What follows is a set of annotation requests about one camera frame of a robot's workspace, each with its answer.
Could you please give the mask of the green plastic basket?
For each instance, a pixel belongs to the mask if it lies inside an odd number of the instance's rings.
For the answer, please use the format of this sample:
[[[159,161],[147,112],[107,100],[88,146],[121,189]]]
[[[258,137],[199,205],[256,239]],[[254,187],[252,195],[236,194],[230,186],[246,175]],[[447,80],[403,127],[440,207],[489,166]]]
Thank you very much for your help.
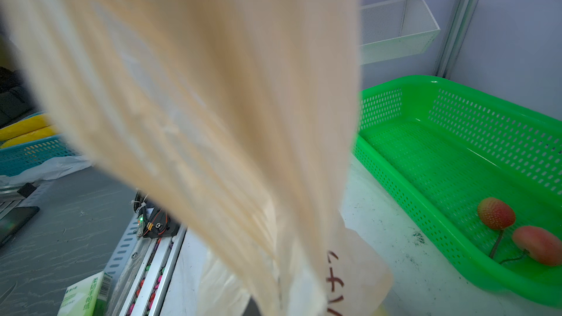
[[[365,89],[354,156],[441,254],[486,291],[561,306],[561,268],[542,265],[477,216],[494,197],[516,228],[561,235],[561,122],[435,76]]]

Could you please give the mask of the cream banana print plastic bag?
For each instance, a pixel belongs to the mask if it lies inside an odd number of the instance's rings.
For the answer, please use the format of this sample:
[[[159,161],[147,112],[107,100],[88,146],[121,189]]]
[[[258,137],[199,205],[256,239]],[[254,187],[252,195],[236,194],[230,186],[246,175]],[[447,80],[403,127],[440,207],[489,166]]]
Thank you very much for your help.
[[[340,213],[360,0],[1,0],[80,153],[206,244],[198,315],[375,315],[392,287]]]

